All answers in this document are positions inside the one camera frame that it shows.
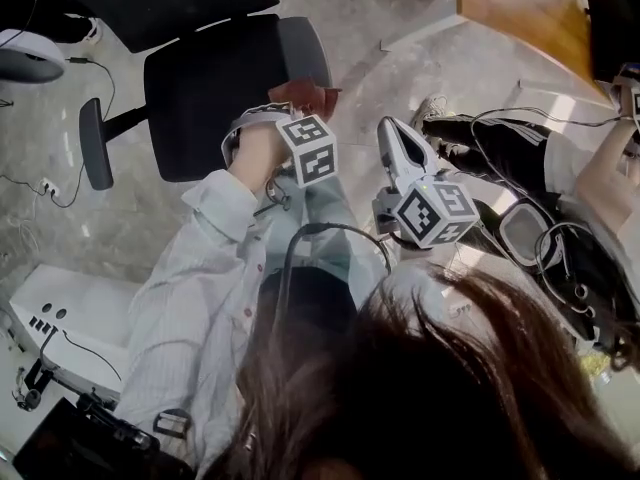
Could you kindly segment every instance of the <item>wooden table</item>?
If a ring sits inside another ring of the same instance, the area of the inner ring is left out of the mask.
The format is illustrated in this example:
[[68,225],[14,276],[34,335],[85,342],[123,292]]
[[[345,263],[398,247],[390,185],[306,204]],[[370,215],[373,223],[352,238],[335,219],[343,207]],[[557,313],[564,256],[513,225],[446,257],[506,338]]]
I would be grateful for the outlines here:
[[586,92],[593,94],[594,102],[608,104],[591,76],[590,25],[584,5],[584,0],[435,0],[381,46],[395,51],[467,20],[475,21],[526,43],[584,81],[592,89]]

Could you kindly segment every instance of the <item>white cube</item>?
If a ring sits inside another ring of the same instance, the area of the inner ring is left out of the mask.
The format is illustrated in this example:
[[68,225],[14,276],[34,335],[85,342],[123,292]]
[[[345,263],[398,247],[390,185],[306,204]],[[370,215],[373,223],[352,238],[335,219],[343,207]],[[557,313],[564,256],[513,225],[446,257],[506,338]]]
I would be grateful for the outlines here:
[[276,123],[293,156],[299,187],[338,175],[336,136],[316,115],[285,118]]
[[434,178],[411,184],[393,215],[421,249],[457,242],[480,219],[463,184]]

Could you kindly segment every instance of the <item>chair seat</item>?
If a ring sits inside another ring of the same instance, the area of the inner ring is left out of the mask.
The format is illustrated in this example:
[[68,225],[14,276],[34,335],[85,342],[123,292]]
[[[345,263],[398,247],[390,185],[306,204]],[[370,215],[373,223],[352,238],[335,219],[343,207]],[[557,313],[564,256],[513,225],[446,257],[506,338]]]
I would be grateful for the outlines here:
[[270,89],[303,76],[331,85],[322,46],[305,18],[234,19],[149,55],[145,96],[162,178],[194,181],[224,168],[220,148],[231,122],[268,103]]

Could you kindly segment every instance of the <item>hand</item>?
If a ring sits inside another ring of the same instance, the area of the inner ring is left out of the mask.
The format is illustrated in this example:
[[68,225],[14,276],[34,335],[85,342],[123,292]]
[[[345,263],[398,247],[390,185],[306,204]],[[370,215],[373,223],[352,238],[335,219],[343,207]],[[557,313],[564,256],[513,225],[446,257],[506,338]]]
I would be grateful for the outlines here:
[[257,194],[274,169],[282,165],[290,154],[275,124],[249,126],[240,134],[240,149],[229,172]]

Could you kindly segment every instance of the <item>shirt sleeve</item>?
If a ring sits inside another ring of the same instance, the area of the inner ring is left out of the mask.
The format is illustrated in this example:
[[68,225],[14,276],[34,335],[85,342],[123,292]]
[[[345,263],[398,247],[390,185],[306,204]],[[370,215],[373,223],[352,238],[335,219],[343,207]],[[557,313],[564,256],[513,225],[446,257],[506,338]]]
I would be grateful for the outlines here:
[[226,171],[209,175],[183,200],[193,215],[130,308],[130,367],[116,414],[147,431],[158,413],[189,410],[202,347],[229,292],[242,280],[244,261],[237,250],[258,204]]

